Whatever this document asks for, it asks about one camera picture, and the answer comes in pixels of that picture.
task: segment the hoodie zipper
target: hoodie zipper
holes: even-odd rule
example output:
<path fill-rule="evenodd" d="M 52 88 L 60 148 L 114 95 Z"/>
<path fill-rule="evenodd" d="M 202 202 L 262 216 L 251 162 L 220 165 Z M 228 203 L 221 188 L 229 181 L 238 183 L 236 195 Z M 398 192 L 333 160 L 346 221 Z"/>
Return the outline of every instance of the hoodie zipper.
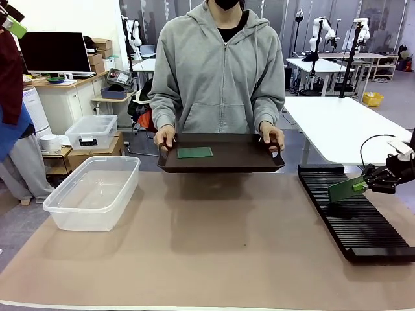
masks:
<path fill-rule="evenodd" d="M 224 42 L 224 53 L 223 53 L 223 75 L 222 75 L 222 94 L 220 96 L 220 122 L 219 122 L 219 133 L 222 128 L 222 115 L 223 115 L 223 97 L 225 90 L 225 66 L 226 66 L 226 51 L 228 50 L 228 42 Z"/>

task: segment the black face mask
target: black face mask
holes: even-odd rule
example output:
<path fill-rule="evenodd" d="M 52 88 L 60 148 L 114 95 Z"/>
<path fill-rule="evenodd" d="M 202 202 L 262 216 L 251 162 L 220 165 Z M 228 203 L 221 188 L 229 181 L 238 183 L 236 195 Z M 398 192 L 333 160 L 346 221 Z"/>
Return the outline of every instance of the black face mask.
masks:
<path fill-rule="evenodd" d="M 239 0 L 215 0 L 216 4 L 221 7 L 221 9 L 227 11 L 233 8 Z"/>

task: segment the white wall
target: white wall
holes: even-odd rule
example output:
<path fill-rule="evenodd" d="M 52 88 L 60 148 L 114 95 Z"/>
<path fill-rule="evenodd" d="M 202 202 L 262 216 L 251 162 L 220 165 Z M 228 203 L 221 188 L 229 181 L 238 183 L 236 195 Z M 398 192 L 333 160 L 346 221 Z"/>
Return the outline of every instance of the white wall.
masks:
<path fill-rule="evenodd" d="M 403 29 L 401 44 L 408 47 L 410 54 L 415 54 L 415 0 L 408 0 L 407 20 Z"/>
<path fill-rule="evenodd" d="M 9 0 L 25 19 L 29 31 L 81 32 L 111 39 L 115 64 L 127 69 L 127 53 L 118 0 Z"/>

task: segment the white cabinet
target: white cabinet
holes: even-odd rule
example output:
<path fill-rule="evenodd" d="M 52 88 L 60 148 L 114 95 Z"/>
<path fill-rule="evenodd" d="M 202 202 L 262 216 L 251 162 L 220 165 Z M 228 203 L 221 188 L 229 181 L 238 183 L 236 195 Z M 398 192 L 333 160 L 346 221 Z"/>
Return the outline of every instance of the white cabinet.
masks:
<path fill-rule="evenodd" d="M 81 80 L 73 86 L 34 84 L 52 133 L 65 134 L 65 131 L 81 116 L 96 114 L 91 99 L 101 96 L 105 76 Z"/>

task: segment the gray pants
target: gray pants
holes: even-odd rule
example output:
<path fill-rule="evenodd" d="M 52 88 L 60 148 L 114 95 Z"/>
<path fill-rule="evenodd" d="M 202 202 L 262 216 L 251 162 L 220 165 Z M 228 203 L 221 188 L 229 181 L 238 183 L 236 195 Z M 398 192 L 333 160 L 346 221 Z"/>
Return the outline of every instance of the gray pants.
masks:
<path fill-rule="evenodd" d="M 19 139 L 0 163 L 0 178 L 19 200 L 43 201 L 54 188 L 47 182 L 42 153 L 34 135 Z"/>

